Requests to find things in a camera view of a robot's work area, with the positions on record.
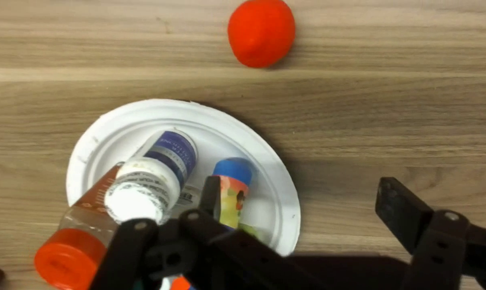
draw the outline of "red ball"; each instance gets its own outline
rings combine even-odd
[[[295,39],[295,19],[282,0],[249,0],[228,21],[228,42],[236,58],[251,68],[267,68],[285,55]]]

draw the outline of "orange object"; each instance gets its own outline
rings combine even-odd
[[[178,277],[171,284],[171,290],[189,290],[189,288],[191,288],[191,284],[184,277]]]
[[[37,251],[39,275],[62,290],[87,290],[107,249],[94,236],[77,229],[58,230]]]
[[[295,19],[282,0],[249,0],[228,21],[228,42],[236,58],[251,68],[269,67],[295,39]]]

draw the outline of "white paper plate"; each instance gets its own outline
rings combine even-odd
[[[193,102],[148,99],[101,116],[81,136],[69,160],[66,189],[74,204],[115,163],[127,160],[154,132],[175,127],[197,145],[197,167],[188,184],[199,189],[217,161],[245,157],[256,167],[241,222],[263,242],[289,255],[300,233],[300,205],[291,177],[275,151],[233,117]]]

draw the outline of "wooden table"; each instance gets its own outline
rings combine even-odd
[[[290,0],[296,45],[269,70],[232,56],[237,5],[0,0],[7,289],[50,289],[32,259],[66,209],[71,150],[100,114],[141,99],[197,101],[262,134],[298,189],[299,252],[407,259],[374,214],[380,176],[486,226],[486,0]]]

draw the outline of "small bottle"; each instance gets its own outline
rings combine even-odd
[[[112,167],[66,211],[58,230],[35,254],[35,269],[49,284],[88,289],[118,227],[107,214],[104,196],[122,164]]]
[[[236,229],[252,180],[250,162],[243,158],[221,160],[212,175],[220,177],[220,224]]]
[[[118,171],[105,207],[119,224],[134,218],[166,222],[197,164],[197,148],[179,130],[157,132]]]

